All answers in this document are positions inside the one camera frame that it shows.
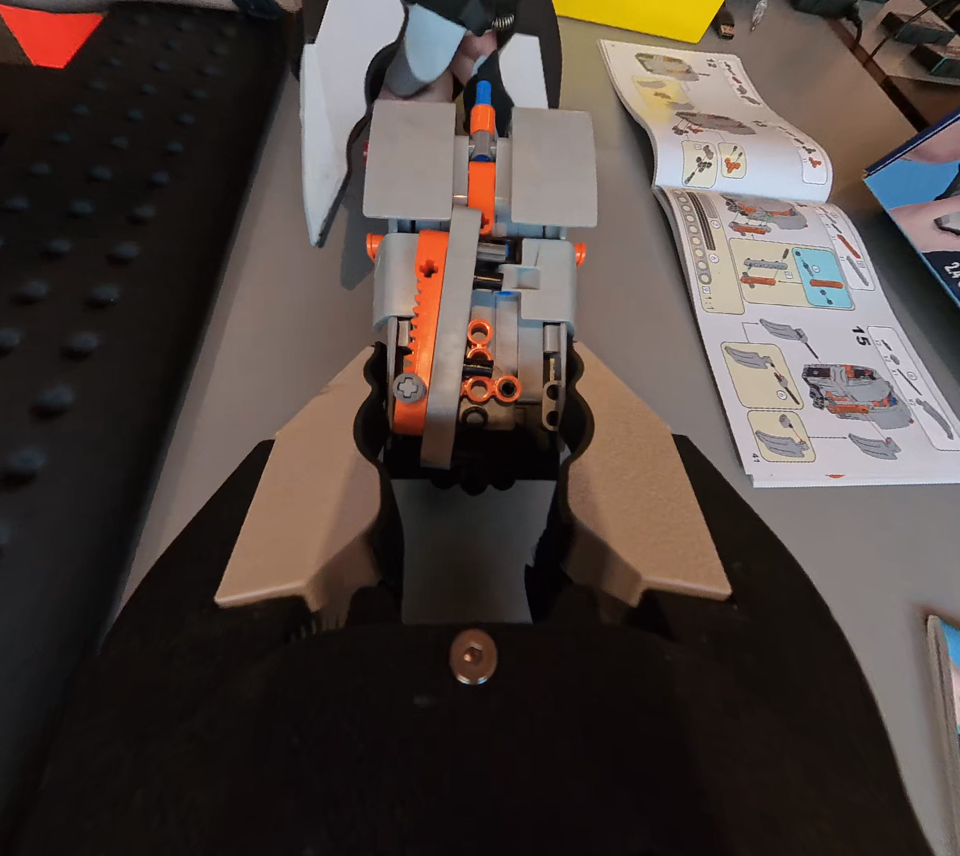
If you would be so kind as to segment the small black battery pack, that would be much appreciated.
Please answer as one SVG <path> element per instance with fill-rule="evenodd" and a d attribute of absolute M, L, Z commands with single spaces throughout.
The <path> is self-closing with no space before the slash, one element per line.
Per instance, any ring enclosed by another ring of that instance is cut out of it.
<path fill-rule="evenodd" d="M 951 46 L 955 31 L 934 12 L 914 15 L 891 10 L 880 22 L 882 31 L 898 44 Z"/>
<path fill-rule="evenodd" d="M 922 43 L 915 46 L 911 58 L 931 77 L 959 80 L 959 44 Z"/>

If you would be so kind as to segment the large blue toy box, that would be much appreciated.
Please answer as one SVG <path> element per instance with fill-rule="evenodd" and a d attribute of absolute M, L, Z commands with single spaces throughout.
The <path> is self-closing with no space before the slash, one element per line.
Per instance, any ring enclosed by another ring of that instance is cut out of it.
<path fill-rule="evenodd" d="M 870 166 L 864 181 L 943 289 L 958 303 L 958 110 Z"/>

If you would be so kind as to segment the person's left hand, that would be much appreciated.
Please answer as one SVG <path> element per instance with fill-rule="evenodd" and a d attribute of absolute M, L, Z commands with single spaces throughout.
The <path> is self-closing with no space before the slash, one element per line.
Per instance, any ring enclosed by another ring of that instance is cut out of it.
<path fill-rule="evenodd" d="M 465 85 L 497 48 L 495 31 L 478 36 L 430 9 L 412 5 L 378 98 L 451 103 L 458 87 Z"/>

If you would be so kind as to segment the grey building block vehicle model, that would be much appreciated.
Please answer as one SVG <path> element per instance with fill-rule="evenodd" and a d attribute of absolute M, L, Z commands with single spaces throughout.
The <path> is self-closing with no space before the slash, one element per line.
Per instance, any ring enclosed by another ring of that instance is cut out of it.
<path fill-rule="evenodd" d="M 482 492 L 556 476 L 585 246 L 570 229 L 597 220 L 594 129 L 588 114 L 516 107 L 498 135 L 481 95 L 470 130 L 452 104 L 379 102 L 366 144 L 364 214 L 373 326 L 387 350 L 393 480 Z M 393 428 L 410 340 L 418 233 L 449 235 L 423 434 Z"/>

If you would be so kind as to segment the orange toothed rack piece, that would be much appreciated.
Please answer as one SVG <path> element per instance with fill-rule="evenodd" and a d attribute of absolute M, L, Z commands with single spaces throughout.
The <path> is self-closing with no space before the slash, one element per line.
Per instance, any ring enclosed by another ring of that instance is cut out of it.
<path fill-rule="evenodd" d="M 444 230 L 417 233 L 410 339 L 398 373 L 399 386 L 394 390 L 392 417 L 393 430 L 404 436 L 420 437 L 425 430 L 449 240 Z"/>

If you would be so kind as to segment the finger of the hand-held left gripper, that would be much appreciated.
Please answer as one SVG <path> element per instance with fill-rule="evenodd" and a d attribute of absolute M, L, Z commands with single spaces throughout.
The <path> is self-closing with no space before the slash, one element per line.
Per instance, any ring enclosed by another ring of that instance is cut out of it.
<path fill-rule="evenodd" d="M 467 33 L 459 44 L 463 130 L 470 132 L 474 106 L 486 96 L 493 107 L 497 134 L 508 137 L 515 108 L 548 108 L 547 79 L 536 36 L 516 33 L 505 44 L 496 43 L 494 33 Z"/>
<path fill-rule="evenodd" d="M 402 0 L 302 3 L 302 195 L 310 244 L 321 248 L 350 179 L 351 145 L 370 110 L 371 68 L 394 55 L 407 11 Z"/>

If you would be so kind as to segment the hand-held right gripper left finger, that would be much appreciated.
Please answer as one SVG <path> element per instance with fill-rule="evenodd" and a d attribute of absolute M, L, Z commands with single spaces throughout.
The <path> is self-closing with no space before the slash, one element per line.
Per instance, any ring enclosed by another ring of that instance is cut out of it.
<path fill-rule="evenodd" d="M 402 597 L 401 515 L 380 458 L 387 350 L 365 348 L 275 435 L 215 594 L 222 608 L 299 598 L 342 623 L 354 593 Z"/>

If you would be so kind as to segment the open instruction booklet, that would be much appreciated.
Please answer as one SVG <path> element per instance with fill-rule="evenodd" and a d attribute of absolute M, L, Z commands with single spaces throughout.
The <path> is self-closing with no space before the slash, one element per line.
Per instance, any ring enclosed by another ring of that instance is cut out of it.
<path fill-rule="evenodd" d="M 957 484 L 958 417 L 891 309 L 819 142 L 732 54 L 610 39 L 706 358 L 759 488 Z"/>

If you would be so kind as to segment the black studded rubber mat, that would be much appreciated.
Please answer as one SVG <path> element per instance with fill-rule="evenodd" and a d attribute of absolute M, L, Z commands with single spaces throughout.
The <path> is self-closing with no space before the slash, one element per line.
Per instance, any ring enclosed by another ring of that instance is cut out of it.
<path fill-rule="evenodd" d="M 281 22 L 117 5 L 2 66 L 2 843 L 135 553 L 278 90 Z"/>

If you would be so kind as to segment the small blue printed manual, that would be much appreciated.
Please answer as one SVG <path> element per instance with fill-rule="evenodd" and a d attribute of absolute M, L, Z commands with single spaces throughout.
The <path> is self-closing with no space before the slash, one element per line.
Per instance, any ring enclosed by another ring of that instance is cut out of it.
<path fill-rule="evenodd" d="M 926 638 L 942 732 L 945 769 L 953 797 L 959 794 L 959 629 L 926 616 Z"/>

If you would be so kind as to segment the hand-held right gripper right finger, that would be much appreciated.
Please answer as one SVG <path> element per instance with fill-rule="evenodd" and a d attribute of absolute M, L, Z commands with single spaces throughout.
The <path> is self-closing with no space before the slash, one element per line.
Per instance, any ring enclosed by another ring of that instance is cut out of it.
<path fill-rule="evenodd" d="M 649 590 L 726 602 L 732 587 L 668 425 L 583 344 L 567 362 L 567 453 L 529 566 L 534 622 L 574 586 L 616 609 Z"/>

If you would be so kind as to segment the orange traffic cone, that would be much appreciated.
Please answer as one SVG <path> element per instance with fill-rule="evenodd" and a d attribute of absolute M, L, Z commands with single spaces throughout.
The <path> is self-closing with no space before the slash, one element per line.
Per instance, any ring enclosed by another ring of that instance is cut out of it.
<path fill-rule="evenodd" d="M 105 19 L 105 13 L 54 13 L 1 5 L 2 43 L 12 46 L 2 61 L 64 70 Z"/>

